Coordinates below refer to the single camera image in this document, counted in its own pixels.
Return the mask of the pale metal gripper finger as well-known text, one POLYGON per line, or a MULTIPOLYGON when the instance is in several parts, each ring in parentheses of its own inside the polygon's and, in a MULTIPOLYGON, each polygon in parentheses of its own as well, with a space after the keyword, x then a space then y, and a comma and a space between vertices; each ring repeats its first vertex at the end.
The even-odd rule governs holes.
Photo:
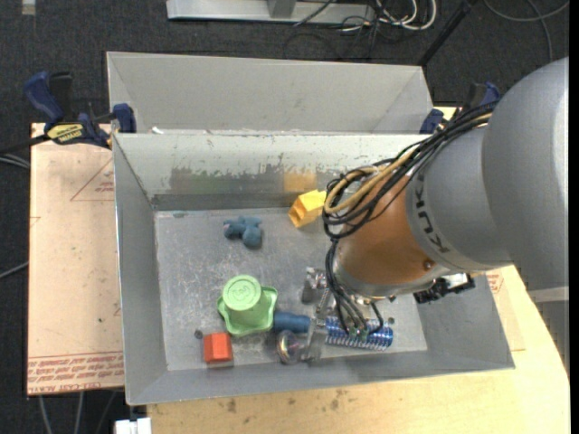
POLYGON ((325 322, 321 319, 313 319, 308 328, 306 343, 302 347, 300 357, 302 362, 315 363, 320 360, 326 335, 325 322))
POLYGON ((307 267, 301 293, 301 302, 306 305, 318 302, 326 287, 326 271, 323 269, 307 267))

